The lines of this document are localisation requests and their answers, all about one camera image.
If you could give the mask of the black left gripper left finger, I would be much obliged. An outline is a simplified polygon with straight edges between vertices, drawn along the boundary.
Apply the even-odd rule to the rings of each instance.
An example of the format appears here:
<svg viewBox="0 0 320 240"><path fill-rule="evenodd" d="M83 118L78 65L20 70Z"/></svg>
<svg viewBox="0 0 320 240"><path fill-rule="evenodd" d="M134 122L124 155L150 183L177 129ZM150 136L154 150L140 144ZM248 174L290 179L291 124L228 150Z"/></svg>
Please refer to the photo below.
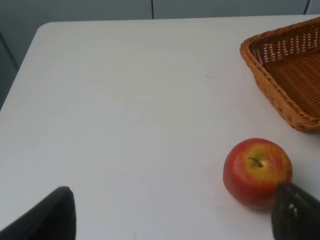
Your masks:
<svg viewBox="0 0 320 240"><path fill-rule="evenodd" d="M24 215L0 231L2 240L74 240L77 233L75 198L60 186Z"/></svg>

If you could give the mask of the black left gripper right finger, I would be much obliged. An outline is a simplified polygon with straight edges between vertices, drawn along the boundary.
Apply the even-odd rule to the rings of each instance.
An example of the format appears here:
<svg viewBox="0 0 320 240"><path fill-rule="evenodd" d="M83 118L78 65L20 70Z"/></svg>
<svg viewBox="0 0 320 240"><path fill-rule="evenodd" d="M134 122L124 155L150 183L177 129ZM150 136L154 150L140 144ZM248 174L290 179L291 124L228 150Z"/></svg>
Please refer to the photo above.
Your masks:
<svg viewBox="0 0 320 240"><path fill-rule="evenodd" d="M275 240L318 240L320 201L291 182L279 184L271 212Z"/></svg>

